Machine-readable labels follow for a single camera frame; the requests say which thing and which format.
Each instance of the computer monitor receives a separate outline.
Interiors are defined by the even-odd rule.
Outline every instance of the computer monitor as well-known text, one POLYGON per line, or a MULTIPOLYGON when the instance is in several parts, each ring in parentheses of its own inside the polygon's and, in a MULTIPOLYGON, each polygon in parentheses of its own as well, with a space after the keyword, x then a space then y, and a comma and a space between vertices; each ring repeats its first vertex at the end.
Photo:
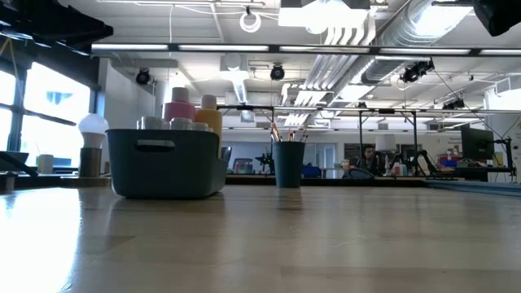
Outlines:
POLYGON ((494 157, 494 133, 462 126, 463 158, 491 160, 494 157))

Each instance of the bottle cap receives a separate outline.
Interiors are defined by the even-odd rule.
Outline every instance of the bottle cap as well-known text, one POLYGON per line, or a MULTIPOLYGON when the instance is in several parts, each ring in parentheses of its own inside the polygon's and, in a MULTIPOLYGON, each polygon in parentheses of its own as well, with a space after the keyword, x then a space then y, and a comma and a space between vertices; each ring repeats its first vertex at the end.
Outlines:
POLYGON ((201 108, 217 110, 217 98, 211 94, 205 94, 201 99, 201 108))
POLYGON ((172 88, 172 101, 173 102, 189 102, 188 90, 182 87, 172 88))

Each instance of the table surface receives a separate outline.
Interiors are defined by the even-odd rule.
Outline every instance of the table surface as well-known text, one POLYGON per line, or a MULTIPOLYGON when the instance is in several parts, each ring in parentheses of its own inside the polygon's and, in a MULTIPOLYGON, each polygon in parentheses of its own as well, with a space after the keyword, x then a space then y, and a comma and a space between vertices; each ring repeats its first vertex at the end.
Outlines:
POLYGON ((519 292, 521 200, 423 188, 227 186, 0 195, 0 292, 519 292))

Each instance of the ceiling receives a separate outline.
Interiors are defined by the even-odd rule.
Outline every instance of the ceiling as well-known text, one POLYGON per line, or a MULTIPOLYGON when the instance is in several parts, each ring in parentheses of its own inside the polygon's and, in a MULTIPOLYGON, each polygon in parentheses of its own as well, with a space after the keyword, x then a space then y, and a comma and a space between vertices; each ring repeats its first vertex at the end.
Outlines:
MULTIPOLYGON (((241 43, 241 44, 322 44, 326 34, 313 35, 304 28, 279 27, 277 20, 262 17, 260 29, 246 33, 239 27, 241 15, 214 15, 188 11, 180 7, 143 7, 131 3, 102 3, 96 0, 60 0, 70 4, 87 15, 98 18, 115 29, 112 37, 103 42, 189 42, 189 43, 241 43)), ((279 0, 265 1, 267 13, 277 13, 279 0)), ((376 14, 377 31, 395 14, 406 0, 389 0, 389 8, 376 14)), ((210 13, 210 8, 194 7, 210 13)), ((243 8, 216 7, 218 13, 242 11, 243 8)), ((520 47, 521 27, 512 28, 500 37, 490 37, 473 13, 449 34, 441 38, 436 46, 504 46, 520 47)), ((230 81, 219 78, 222 54, 196 53, 132 53, 111 56, 113 59, 176 59, 191 81, 190 92, 194 96, 215 94, 223 96, 233 91, 230 81)), ((245 84, 249 92, 280 93, 283 83, 271 81, 269 73, 274 63, 282 63, 286 80, 305 80, 313 67, 316 55, 270 55, 247 54, 250 79, 245 84)), ((505 78, 509 73, 521 72, 521 59, 515 58, 434 58, 436 71, 455 91, 464 90, 466 104, 470 107, 483 105, 483 89, 493 86, 491 81, 505 78)), ((168 69, 152 69, 160 79, 172 77, 168 69)), ((373 98, 367 101, 369 107, 426 107, 440 98, 451 95, 451 90, 434 73, 422 78, 418 83, 404 89, 397 82, 398 75, 391 77, 384 85, 376 87, 373 98)))

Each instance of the pencil cup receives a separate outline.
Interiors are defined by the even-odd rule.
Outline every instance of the pencil cup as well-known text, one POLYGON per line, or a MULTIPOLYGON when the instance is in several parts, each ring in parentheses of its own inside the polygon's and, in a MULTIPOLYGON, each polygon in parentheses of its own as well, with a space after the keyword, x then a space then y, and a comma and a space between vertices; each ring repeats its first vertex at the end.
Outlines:
POLYGON ((303 142, 274 143, 275 180, 277 187, 300 187, 305 145, 303 142))

